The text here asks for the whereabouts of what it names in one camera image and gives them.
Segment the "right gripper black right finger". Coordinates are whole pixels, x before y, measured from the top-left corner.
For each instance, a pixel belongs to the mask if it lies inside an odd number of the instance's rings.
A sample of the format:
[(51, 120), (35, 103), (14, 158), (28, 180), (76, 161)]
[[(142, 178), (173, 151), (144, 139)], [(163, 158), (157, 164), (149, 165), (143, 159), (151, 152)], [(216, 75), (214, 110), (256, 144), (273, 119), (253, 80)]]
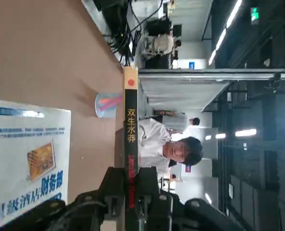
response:
[(193, 198), (182, 204), (158, 187), (154, 167), (141, 168), (136, 177), (138, 217), (145, 231), (241, 231), (224, 213), (208, 202)]

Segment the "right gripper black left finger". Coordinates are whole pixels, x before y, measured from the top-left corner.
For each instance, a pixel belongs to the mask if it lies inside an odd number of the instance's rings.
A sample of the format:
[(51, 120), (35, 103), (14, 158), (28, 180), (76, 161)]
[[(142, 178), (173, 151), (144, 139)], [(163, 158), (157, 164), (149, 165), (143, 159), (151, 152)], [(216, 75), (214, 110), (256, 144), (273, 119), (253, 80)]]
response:
[(123, 168), (109, 167), (99, 189), (79, 194), (66, 205), (47, 200), (3, 225), (4, 231), (99, 231), (104, 220), (117, 220), (124, 203)]

